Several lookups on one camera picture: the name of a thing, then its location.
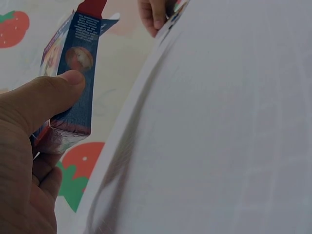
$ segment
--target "strawberry print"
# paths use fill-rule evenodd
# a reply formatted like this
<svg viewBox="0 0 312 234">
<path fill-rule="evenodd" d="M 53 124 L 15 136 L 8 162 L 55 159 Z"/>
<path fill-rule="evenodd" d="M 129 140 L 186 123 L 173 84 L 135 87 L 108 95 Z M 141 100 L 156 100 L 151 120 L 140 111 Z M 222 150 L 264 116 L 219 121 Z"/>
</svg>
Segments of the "strawberry print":
<svg viewBox="0 0 312 234">
<path fill-rule="evenodd" d="M 28 28 L 28 15 L 22 11 L 0 15 L 0 48 L 9 48 L 20 43 Z"/>
<path fill-rule="evenodd" d="M 62 160 L 65 168 L 75 165 L 77 170 L 74 178 L 90 178 L 92 170 L 104 147 L 104 142 L 90 142 L 76 146 L 71 149 Z"/>
<path fill-rule="evenodd" d="M 63 182 L 59 196 L 63 196 L 70 208 L 76 212 L 92 170 L 104 147 L 104 142 L 91 142 L 72 148 L 58 162 L 63 172 Z"/>
</svg>

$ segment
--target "hand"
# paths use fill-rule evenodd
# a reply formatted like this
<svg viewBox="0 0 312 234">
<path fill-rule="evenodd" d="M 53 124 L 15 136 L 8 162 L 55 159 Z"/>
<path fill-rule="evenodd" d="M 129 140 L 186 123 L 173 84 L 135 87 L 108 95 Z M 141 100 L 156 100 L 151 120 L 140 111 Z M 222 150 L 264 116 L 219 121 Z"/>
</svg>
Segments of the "hand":
<svg viewBox="0 0 312 234">
<path fill-rule="evenodd" d="M 138 0 L 138 10 L 141 20 L 147 31 L 154 38 L 174 13 L 174 6 L 177 0 Z"/>
<path fill-rule="evenodd" d="M 0 95 L 1 233 L 57 233 L 54 205 L 62 173 L 55 165 L 60 155 L 40 154 L 33 161 L 29 136 L 69 109 L 84 85 L 81 73 L 69 71 Z"/>
</svg>

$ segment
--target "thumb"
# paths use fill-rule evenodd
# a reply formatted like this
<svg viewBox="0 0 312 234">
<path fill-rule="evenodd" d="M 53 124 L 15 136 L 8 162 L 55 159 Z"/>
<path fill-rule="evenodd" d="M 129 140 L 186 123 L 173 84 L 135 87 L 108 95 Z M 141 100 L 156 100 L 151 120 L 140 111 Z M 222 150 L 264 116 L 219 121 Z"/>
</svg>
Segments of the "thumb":
<svg viewBox="0 0 312 234">
<path fill-rule="evenodd" d="M 39 77 L 0 96 L 0 119 L 21 127 L 29 136 L 46 120 L 78 101 L 84 76 L 68 71 L 58 77 Z"/>
<path fill-rule="evenodd" d="M 151 0 L 151 7 L 154 19 L 154 28 L 159 30 L 166 21 L 166 2 L 165 0 Z"/>
</svg>

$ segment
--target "round image on box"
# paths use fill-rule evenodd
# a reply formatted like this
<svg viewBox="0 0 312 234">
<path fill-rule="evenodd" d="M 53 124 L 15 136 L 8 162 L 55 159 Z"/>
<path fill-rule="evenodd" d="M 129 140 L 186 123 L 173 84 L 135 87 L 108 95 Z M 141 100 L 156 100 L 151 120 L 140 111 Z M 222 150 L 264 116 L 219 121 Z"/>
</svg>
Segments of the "round image on box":
<svg viewBox="0 0 312 234">
<path fill-rule="evenodd" d="M 80 46 L 72 47 L 66 52 L 66 63 L 73 69 L 80 72 L 86 72 L 93 66 L 93 57 L 91 53 Z"/>
</svg>

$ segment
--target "green strawberry leaf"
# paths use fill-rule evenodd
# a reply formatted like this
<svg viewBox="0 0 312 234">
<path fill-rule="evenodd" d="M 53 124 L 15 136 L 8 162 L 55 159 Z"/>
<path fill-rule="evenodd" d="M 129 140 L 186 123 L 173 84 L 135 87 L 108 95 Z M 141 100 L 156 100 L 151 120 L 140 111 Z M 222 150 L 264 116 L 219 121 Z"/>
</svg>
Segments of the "green strawberry leaf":
<svg viewBox="0 0 312 234">
<path fill-rule="evenodd" d="M 87 186 L 88 179 L 86 177 L 73 179 L 76 172 L 75 165 L 70 165 L 65 169 L 63 164 L 59 161 L 57 166 L 60 167 L 63 172 L 63 182 L 58 195 L 64 196 L 70 208 L 76 212 L 83 195 L 83 190 Z"/>
<path fill-rule="evenodd" d="M 10 12 L 6 13 L 5 15 L 0 15 L 0 23 L 3 23 L 9 19 L 13 19 L 14 18 L 14 15 L 13 15 L 14 12 L 15 11 L 10 11 Z"/>
</svg>

